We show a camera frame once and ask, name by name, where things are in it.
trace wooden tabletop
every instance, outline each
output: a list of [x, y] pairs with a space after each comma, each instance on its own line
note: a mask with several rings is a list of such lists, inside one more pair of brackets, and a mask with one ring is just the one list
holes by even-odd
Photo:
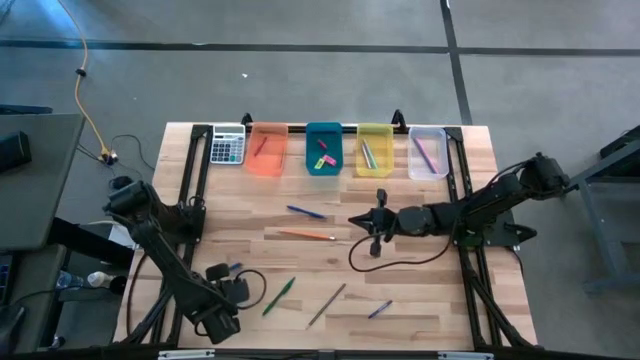
[[[153, 185], [166, 204], [174, 204], [178, 198], [192, 125], [169, 123], [165, 130]], [[489, 130], [484, 126], [466, 126], [462, 130], [473, 188], [479, 189], [497, 171]], [[472, 349], [460, 264], [454, 248], [428, 264], [400, 265], [372, 273], [355, 272], [347, 261], [353, 243], [367, 235], [347, 219], [374, 207], [378, 188], [387, 190], [388, 207], [397, 211], [410, 205], [449, 201], [445, 180], [408, 178], [406, 135], [394, 137], [395, 170], [388, 178], [361, 178], [355, 174], [355, 135], [344, 135], [344, 168], [339, 176], [312, 177], [304, 164], [304, 139], [304, 134], [289, 135], [281, 177], [258, 177], [242, 166], [209, 165], [207, 219], [193, 269], [204, 274], [207, 267], [220, 262], [242, 262], [244, 268], [260, 270], [268, 279], [267, 295], [262, 303], [240, 312], [241, 332], [215, 348]], [[455, 151], [452, 155], [454, 171], [458, 174]], [[328, 219], [316, 220], [293, 213], [287, 210], [288, 204], [325, 214]], [[337, 240], [308, 240], [278, 233], [286, 228], [323, 232], [336, 236]], [[379, 259], [368, 255], [367, 242], [356, 250], [354, 262], [360, 267], [370, 267], [399, 259], [426, 259], [439, 252], [446, 241], [445, 237], [396, 236], [383, 245]], [[136, 254], [131, 273], [141, 254], [141, 251]], [[536, 343], [516, 258], [505, 249], [487, 248], [487, 261], [497, 303], [521, 334]], [[296, 281], [291, 291], [262, 317], [268, 302], [294, 276]], [[258, 296], [262, 282], [251, 274], [247, 279], [252, 296]], [[160, 282], [160, 272], [147, 261], [133, 291], [132, 326], [157, 298]], [[325, 314], [305, 330], [342, 283], [347, 284], [344, 291]], [[127, 287], [118, 317], [116, 341], [126, 334], [128, 292]], [[367, 315], [387, 300], [393, 300], [393, 304], [378, 317], [368, 320]], [[478, 309], [483, 334], [489, 341], [484, 307]], [[165, 329], [171, 318], [166, 317]], [[188, 320], [182, 324], [180, 347], [214, 347], [208, 338], [194, 333]]]

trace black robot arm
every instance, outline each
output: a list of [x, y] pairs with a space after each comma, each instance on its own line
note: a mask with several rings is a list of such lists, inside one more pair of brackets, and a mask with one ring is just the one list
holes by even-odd
[[[555, 159], [538, 153], [501, 171], [486, 187], [453, 203], [410, 206], [396, 214], [385, 207], [387, 194], [379, 189], [378, 207], [349, 221], [371, 235], [379, 234], [374, 237], [370, 251], [372, 256], [378, 257], [382, 236], [385, 242], [394, 235], [447, 235], [461, 231], [465, 236], [472, 236], [492, 225], [498, 215], [525, 200], [545, 200], [562, 195], [568, 182], [568, 176]], [[532, 229], [521, 228], [528, 230], [522, 241], [535, 236]]]
[[194, 231], [194, 218], [204, 214], [204, 205], [197, 199], [193, 206], [167, 206], [160, 201], [153, 187], [144, 182], [133, 183], [109, 196], [105, 212], [127, 229], [131, 238], [158, 266], [173, 294], [176, 307], [191, 323], [202, 323], [213, 344], [218, 344], [240, 331], [239, 302], [249, 298], [244, 279], [222, 280], [228, 276], [217, 268], [215, 279], [204, 279], [187, 268], [174, 250], [181, 235]]

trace concrete floor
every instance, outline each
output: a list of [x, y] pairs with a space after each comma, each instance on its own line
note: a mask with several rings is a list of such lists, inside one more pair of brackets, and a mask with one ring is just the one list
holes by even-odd
[[[438, 0], [66, 0], [87, 38], [116, 42], [446, 46]], [[637, 49], [635, 0], [450, 0], [459, 46]], [[76, 39], [55, 0], [16, 0], [0, 40]], [[576, 174], [597, 151], [638, 125], [638, 57], [462, 55], [471, 117], [488, 125], [500, 166], [536, 151]], [[77, 112], [72, 96], [81, 50], [0, 47], [0, 103]], [[448, 54], [92, 50], [82, 99], [103, 136], [130, 133], [156, 161], [168, 121], [388, 122], [460, 124]], [[88, 127], [82, 143], [98, 150]], [[122, 162], [150, 181], [135, 143]], [[101, 219], [108, 169], [78, 155], [59, 215]], [[640, 357], [640, 291], [587, 296], [603, 275], [577, 195], [515, 209], [536, 228], [523, 246], [525, 283], [540, 344], [553, 350]], [[115, 314], [117, 307], [105, 305]], [[108, 321], [68, 311], [74, 346], [106, 343]]]

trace plastic bin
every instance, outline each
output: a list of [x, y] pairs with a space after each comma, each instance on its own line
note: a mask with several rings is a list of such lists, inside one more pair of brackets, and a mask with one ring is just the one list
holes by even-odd
[[[364, 156], [367, 144], [373, 154], [371, 167]], [[360, 124], [356, 138], [356, 172], [360, 176], [386, 177], [393, 171], [393, 126]]]
[[[316, 122], [307, 124], [306, 166], [309, 174], [314, 176], [335, 176], [342, 170], [344, 162], [342, 155], [342, 125], [337, 122]], [[318, 140], [322, 141], [325, 150]], [[336, 164], [331, 166], [325, 163], [320, 169], [316, 169], [318, 159], [324, 155], [332, 157]]]
[[256, 175], [282, 175], [288, 135], [287, 124], [254, 123], [245, 155], [245, 168]]
[[413, 126], [407, 142], [411, 179], [439, 180], [449, 173], [447, 134], [444, 129]]

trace green pen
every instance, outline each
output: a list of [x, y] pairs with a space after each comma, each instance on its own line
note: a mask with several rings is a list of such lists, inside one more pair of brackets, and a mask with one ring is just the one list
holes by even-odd
[[282, 290], [280, 290], [280, 293], [276, 296], [275, 299], [273, 299], [273, 301], [271, 301], [269, 303], [269, 305], [267, 305], [267, 308], [264, 309], [264, 311], [262, 312], [262, 316], [265, 316], [269, 313], [269, 311], [271, 311], [271, 309], [273, 309], [274, 306], [276, 306], [276, 303], [278, 302], [278, 300], [280, 300], [281, 297], [283, 297], [286, 293], [289, 292], [289, 289], [291, 289], [291, 285], [293, 285], [293, 281], [296, 279], [296, 277], [292, 277], [291, 280], [289, 280], [289, 282], [287, 282], [287, 285], [285, 285]]

